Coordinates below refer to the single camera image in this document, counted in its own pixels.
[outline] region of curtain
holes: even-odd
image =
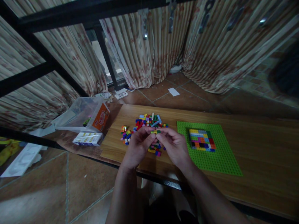
[[[0,17],[0,80],[45,62]],[[0,98],[0,126],[24,130],[45,127],[78,98],[76,91],[56,72],[39,78]]]
[[[5,2],[19,17],[65,3],[33,0]],[[3,18],[0,18],[0,23],[0,80],[45,62]],[[90,96],[107,91],[99,60],[82,24],[35,35]],[[0,98],[0,125],[21,131],[46,127],[78,97],[77,92],[57,72],[49,73]]]
[[[5,2],[18,17],[22,17],[70,0]],[[99,92],[108,91],[100,62],[82,24],[38,32],[35,36],[88,95],[94,96]]]
[[[210,19],[202,34],[198,28],[204,15],[207,0],[197,1],[187,34],[182,66],[186,77],[205,91],[225,93],[237,85],[264,59],[298,29],[296,1],[279,12],[272,0],[249,1],[231,31],[227,31],[231,16],[238,9],[239,1],[216,1],[210,10]],[[258,28],[267,12],[279,17],[266,28]]]
[[[183,49],[193,4],[177,5],[171,34],[168,33],[168,7],[149,10],[147,40],[143,40],[141,17],[137,12],[100,20],[129,87],[149,88],[165,79]]]

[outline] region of person's right hand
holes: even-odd
[[[171,161],[181,170],[183,166],[192,163],[188,153],[185,136],[171,128],[159,128],[161,133],[156,138],[165,146]]]

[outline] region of blue lego brick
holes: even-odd
[[[158,123],[159,123],[159,121],[156,121],[155,123],[153,123],[153,124],[151,125],[151,127],[156,126]]]
[[[158,117],[158,121],[159,121],[160,123],[162,123],[161,118],[160,118],[160,115],[157,115],[157,117]]]

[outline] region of person's left hand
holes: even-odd
[[[156,134],[150,133],[155,130],[152,127],[141,127],[137,132],[132,134],[128,150],[122,161],[122,166],[128,169],[136,168],[144,159],[149,146],[157,142]]]

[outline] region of green baseplate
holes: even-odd
[[[177,128],[178,132],[185,136],[189,155],[199,169],[243,176],[220,124],[200,124],[177,121]],[[189,129],[191,128],[210,131],[216,145],[215,152],[192,149],[189,137]]]

